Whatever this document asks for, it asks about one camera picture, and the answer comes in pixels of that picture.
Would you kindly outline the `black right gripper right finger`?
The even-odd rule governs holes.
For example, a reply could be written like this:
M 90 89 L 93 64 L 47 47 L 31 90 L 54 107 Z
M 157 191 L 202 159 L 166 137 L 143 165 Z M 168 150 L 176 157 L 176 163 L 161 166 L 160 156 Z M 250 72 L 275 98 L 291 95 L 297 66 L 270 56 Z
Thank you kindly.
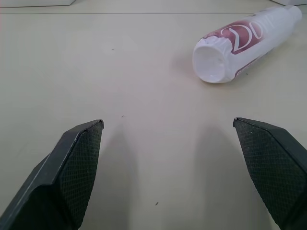
M 233 121 L 249 175 L 282 230 L 307 228 L 307 150 L 285 129 L 237 117 Z

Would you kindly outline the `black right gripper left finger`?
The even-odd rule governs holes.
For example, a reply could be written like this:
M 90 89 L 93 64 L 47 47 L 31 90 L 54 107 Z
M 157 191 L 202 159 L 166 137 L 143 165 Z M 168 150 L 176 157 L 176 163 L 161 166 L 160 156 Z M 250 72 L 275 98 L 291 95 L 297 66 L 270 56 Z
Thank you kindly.
M 96 177 L 103 120 L 66 131 L 0 218 L 2 230 L 77 230 Z

